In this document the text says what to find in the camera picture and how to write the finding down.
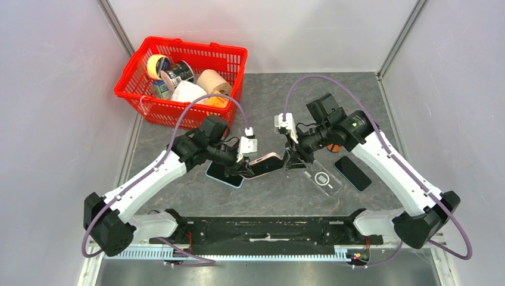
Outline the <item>clear phone case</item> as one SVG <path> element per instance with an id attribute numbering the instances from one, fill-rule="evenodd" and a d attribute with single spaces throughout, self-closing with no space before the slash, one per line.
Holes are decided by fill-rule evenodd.
<path id="1" fill-rule="evenodd" d="M 308 164 L 303 174 L 327 197 L 334 197 L 342 189 L 342 182 L 317 160 Z"/>

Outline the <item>black phone teal edge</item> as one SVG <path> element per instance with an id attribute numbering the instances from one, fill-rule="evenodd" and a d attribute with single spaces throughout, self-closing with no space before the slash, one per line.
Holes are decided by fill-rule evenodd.
<path id="1" fill-rule="evenodd" d="M 347 156 L 336 161 L 334 167 L 358 192 L 372 184 L 372 180 Z"/>

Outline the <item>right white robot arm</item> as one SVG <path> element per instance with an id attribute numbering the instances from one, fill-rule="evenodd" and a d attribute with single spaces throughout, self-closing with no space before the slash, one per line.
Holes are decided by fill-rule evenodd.
<path id="1" fill-rule="evenodd" d="M 314 161 L 314 152 L 336 144 L 367 164 L 400 201 L 397 210 L 363 210 L 344 226 L 344 237 L 358 244 L 370 235 L 395 235 L 408 246 L 422 248 L 460 204 L 454 191 L 433 186 L 394 149 L 375 123 L 357 110 L 346 114 L 331 94 L 307 104 L 315 126 L 303 132 L 291 113 L 275 116 L 286 135 L 285 167 Z"/>

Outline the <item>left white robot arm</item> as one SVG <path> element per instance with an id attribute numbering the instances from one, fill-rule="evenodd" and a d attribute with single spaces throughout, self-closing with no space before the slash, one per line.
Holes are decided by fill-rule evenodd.
<path id="1" fill-rule="evenodd" d="M 181 243 L 187 228 L 169 212 L 135 215 L 162 188 L 206 161 L 228 168 L 233 175 L 250 174 L 249 156 L 257 150 L 254 129 L 246 126 L 244 135 L 233 146 L 226 145 L 228 122 L 219 116 L 207 116 L 200 127 L 179 136 L 173 135 L 167 148 L 137 175 L 123 185 L 100 196 L 89 194 L 83 205 L 82 253 L 88 240 L 100 249 L 98 254 L 116 256 L 135 240 L 162 237 Z"/>

